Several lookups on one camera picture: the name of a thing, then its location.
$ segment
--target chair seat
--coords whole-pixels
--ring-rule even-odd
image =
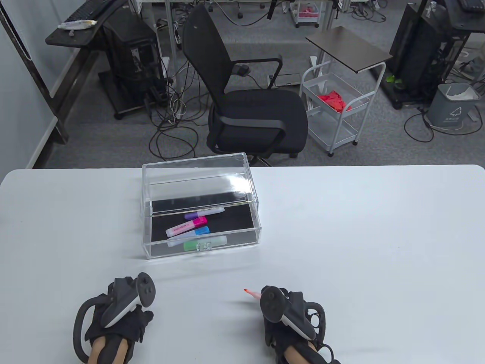
[[[274,150],[276,153],[299,153],[307,142],[307,113],[301,98],[292,91],[256,89],[228,92],[223,96],[219,112],[222,116],[234,119],[283,121],[286,136]],[[260,134],[262,139],[268,135]],[[219,143],[219,147],[228,152],[239,150],[245,136],[251,145],[246,147],[252,147],[255,152],[260,151],[257,150],[258,141],[255,139],[258,136],[248,131],[238,131],[233,137],[225,135],[224,142]]]

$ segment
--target computer tower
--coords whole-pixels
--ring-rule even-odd
[[[137,104],[147,97],[168,99],[155,32],[128,7],[117,10],[103,31],[117,88]]]
[[[425,11],[420,18],[417,10],[414,4],[406,6],[388,67],[396,79],[402,80],[407,92],[433,97],[437,86],[448,77],[469,32],[454,30],[441,5],[429,13]]]

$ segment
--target gray trash bin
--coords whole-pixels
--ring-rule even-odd
[[[439,128],[458,126],[480,95],[468,83],[444,83],[426,114],[431,125]]]

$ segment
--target floor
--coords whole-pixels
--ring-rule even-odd
[[[367,41],[389,50],[407,0],[388,1],[382,13],[387,17],[384,23],[359,21],[350,15],[340,15],[335,25],[344,25],[359,34]],[[234,4],[222,5],[226,12],[242,24],[261,17],[265,10],[259,6],[243,4],[243,19],[237,19]],[[281,54],[284,67],[282,73],[303,73],[308,68],[308,56],[316,54],[316,48],[305,40],[305,36],[316,31],[313,26],[294,27],[290,14],[281,13],[278,8],[271,21],[266,19],[248,28],[236,27],[229,23],[217,6],[212,13],[214,22],[228,48],[232,58],[263,58]],[[163,51],[167,53],[167,35]],[[272,73],[273,66],[251,66],[251,75],[259,84],[266,83],[266,77]],[[160,159],[151,155],[148,143],[155,132],[144,113],[115,120],[112,107],[104,94],[97,73],[108,69],[106,59],[101,56],[76,101],[68,119],[66,128],[70,134],[69,143],[56,146],[48,160],[47,168],[104,168],[104,167],[140,167],[144,163],[157,162]],[[372,88],[373,78],[370,74],[353,74],[343,66],[335,65],[333,72],[346,79],[350,84],[363,91]],[[233,76],[229,90],[255,87],[253,81]],[[194,80],[187,91],[185,100],[198,94],[198,81]],[[197,102],[187,105],[187,114],[193,115],[199,110]],[[316,142],[308,138],[307,145],[298,159],[289,159],[287,155],[274,155],[270,158],[273,165],[428,165],[428,164],[477,164],[485,166],[484,132],[468,136],[447,136],[438,134],[431,143],[418,143],[409,138],[403,130],[404,121],[416,113],[416,109],[396,111],[382,92],[376,96],[369,113],[366,128],[358,146],[347,144],[335,150],[329,158]],[[187,122],[198,134],[195,148],[197,157],[212,155],[205,139],[208,133],[207,114],[197,120],[202,126]],[[479,125],[477,118],[468,119],[464,131],[473,130]],[[420,119],[414,118],[408,124],[410,133],[416,138],[426,139],[428,131]],[[189,129],[175,129],[171,135],[195,143],[196,135]],[[162,136],[159,148],[164,156],[178,156],[190,151],[182,142]]]

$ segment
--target mesh chair back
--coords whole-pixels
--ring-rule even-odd
[[[197,5],[185,22],[182,49],[220,107],[233,65],[204,4]]]

